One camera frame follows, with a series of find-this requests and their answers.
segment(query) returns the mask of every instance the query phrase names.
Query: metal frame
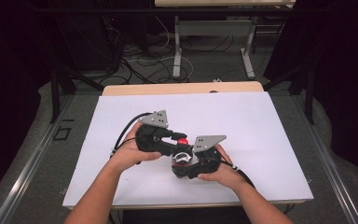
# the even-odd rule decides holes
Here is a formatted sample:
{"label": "metal frame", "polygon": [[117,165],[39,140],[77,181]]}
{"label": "metal frame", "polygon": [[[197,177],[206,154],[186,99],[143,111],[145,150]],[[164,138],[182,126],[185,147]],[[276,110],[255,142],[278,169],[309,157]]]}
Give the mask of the metal frame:
{"label": "metal frame", "polygon": [[241,49],[241,56],[246,70],[246,76],[253,80],[255,73],[249,58],[255,34],[256,17],[251,21],[179,21],[175,17],[175,57],[173,78],[180,77],[182,49],[180,48],[181,35],[243,35],[247,36],[245,49]]}

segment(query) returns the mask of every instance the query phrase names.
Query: person's left hand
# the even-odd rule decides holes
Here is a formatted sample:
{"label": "person's left hand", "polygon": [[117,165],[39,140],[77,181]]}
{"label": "person's left hand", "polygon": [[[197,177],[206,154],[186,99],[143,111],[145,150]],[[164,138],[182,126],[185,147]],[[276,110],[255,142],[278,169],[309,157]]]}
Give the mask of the person's left hand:
{"label": "person's left hand", "polygon": [[154,161],[161,157],[159,152],[143,152],[136,146],[135,134],[141,126],[142,124],[139,122],[133,125],[123,141],[124,144],[118,148],[108,162],[120,172],[129,169],[139,161]]}

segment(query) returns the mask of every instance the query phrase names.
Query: silver metal plate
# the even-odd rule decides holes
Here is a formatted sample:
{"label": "silver metal plate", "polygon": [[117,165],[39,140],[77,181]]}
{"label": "silver metal plate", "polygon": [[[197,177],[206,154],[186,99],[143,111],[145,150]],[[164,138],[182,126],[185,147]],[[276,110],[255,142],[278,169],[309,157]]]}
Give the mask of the silver metal plate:
{"label": "silver metal plate", "polygon": [[168,128],[167,112],[165,110],[154,112],[153,114],[144,116],[138,120],[143,124],[148,124],[160,128]]}
{"label": "silver metal plate", "polygon": [[197,136],[196,142],[193,146],[193,152],[201,152],[208,150],[217,143],[225,140],[227,137],[225,135],[203,135]]}

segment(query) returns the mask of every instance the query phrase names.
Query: white table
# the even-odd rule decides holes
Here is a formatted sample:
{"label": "white table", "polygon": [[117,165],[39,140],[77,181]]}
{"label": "white table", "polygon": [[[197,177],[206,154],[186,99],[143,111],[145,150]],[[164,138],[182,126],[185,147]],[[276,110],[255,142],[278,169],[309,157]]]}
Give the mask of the white table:
{"label": "white table", "polygon": [[[108,161],[111,147],[133,117],[161,109],[167,111],[169,129],[186,133],[190,144],[197,135],[225,134],[227,139],[221,145],[270,202],[312,200],[310,187],[269,94],[260,89],[261,85],[256,82],[107,88],[95,109],[62,205],[72,208],[77,204]],[[236,195],[217,183],[177,178],[171,170],[171,158],[163,157],[127,170],[120,178],[112,208],[236,204],[239,204]]]}
{"label": "white table", "polygon": [[[293,5],[296,0],[156,0],[157,7],[261,7]],[[240,35],[247,36],[241,56],[246,76],[253,80],[255,72],[249,52],[255,35],[257,17],[251,21],[179,21],[175,17],[175,58],[172,77],[180,76],[182,49],[181,35]]]}

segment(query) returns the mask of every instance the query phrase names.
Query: red component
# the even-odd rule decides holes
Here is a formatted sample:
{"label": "red component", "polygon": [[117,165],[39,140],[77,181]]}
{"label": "red component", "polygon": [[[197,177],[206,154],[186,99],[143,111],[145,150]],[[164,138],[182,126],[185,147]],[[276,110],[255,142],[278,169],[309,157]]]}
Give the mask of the red component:
{"label": "red component", "polygon": [[178,139],[178,144],[188,145],[188,141],[185,138],[179,138]]}

